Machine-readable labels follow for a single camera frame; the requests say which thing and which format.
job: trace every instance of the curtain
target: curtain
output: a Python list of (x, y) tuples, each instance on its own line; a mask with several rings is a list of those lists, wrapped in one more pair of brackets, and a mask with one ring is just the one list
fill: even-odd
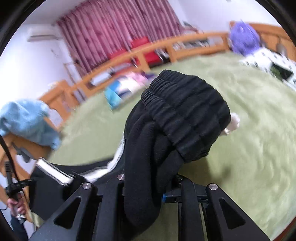
[(58, 22), (72, 58), (85, 73), (130, 49), (132, 39), (179, 35), (181, 25), (167, 0), (87, 0)]

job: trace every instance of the purple plush toy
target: purple plush toy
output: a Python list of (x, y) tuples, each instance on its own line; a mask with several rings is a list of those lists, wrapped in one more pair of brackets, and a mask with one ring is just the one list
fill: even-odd
[(237, 22), (231, 32), (232, 51), (246, 56), (260, 48), (260, 37), (249, 24)]

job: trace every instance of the green blanket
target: green blanket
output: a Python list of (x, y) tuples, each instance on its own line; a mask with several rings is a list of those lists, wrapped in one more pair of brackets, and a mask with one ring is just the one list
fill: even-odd
[[(206, 158), (180, 170), (193, 182), (218, 184), (274, 239), (296, 216), (296, 93), (279, 80), (238, 63), (241, 56), (199, 56), (154, 68), (197, 75), (215, 87), (236, 112), (240, 127), (219, 137)], [(78, 165), (112, 156), (126, 117), (140, 95), (111, 112), (103, 95), (83, 103), (63, 130), (49, 161)], [(136, 240), (178, 240), (177, 207), (163, 206), (158, 220)]]

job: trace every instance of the black pants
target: black pants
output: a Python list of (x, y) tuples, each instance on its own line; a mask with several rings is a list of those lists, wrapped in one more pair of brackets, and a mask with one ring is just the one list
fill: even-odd
[(15, 217), (11, 216), (10, 224), (12, 226), (12, 229), (13, 229), (15, 235), (19, 238), (20, 241), (28, 241), (29, 240), (23, 223), (20, 224), (20, 222)]

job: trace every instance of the white stripe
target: white stripe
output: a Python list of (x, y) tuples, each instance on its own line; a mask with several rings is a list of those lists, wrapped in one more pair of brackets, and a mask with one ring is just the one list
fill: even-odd
[(73, 181), (73, 177), (70, 177), (69, 175), (63, 173), (62, 171), (56, 169), (52, 165), (50, 165), (46, 160), (44, 159), (39, 159), (37, 163), (35, 164), (36, 166), (40, 167), (44, 173), (47, 175), (53, 177), (58, 181), (59, 183), (63, 185), (68, 185)]
[(123, 154), (124, 144), (125, 144), (124, 137), (122, 137), (121, 143), (120, 143), (117, 151), (115, 152), (115, 155), (114, 155), (112, 161), (108, 162), (106, 168), (94, 170), (93, 172), (89, 172), (89, 173), (82, 175), (82, 176), (84, 178), (86, 178), (89, 182), (94, 183), (100, 177), (111, 172), (116, 167), (117, 163), (119, 162), (119, 160)]

